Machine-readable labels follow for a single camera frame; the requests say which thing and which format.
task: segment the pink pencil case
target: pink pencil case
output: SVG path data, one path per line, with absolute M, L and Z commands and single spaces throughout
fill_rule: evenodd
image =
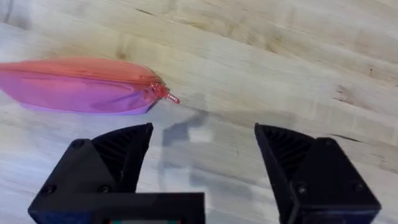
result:
M 169 93 L 150 69 L 102 58 L 0 63 L 0 88 L 23 105 L 85 113 L 142 114 Z

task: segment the black 3d-printed part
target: black 3d-printed part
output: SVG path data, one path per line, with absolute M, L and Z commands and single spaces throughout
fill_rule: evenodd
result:
M 283 224 L 371 223 L 380 203 L 338 143 L 256 124 Z
M 74 140 L 28 209 L 38 224 L 205 223 L 204 193 L 135 193 L 152 124 Z

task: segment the wooden table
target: wooden table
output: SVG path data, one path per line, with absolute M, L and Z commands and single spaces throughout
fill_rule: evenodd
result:
M 254 123 L 334 137 L 398 222 L 398 2 L 0 0 L 0 61 L 149 66 L 180 105 L 142 116 L 27 110 L 0 95 L 0 223 L 75 138 L 153 122 L 140 192 L 206 192 L 208 223 L 278 223 Z

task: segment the red zipper tab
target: red zipper tab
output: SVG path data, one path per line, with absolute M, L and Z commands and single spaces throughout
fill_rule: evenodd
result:
M 166 88 L 166 86 L 160 83 L 151 83 L 150 87 L 152 88 L 157 97 L 168 98 L 172 100 L 174 103 L 180 103 L 180 100 L 177 97 L 173 96 Z

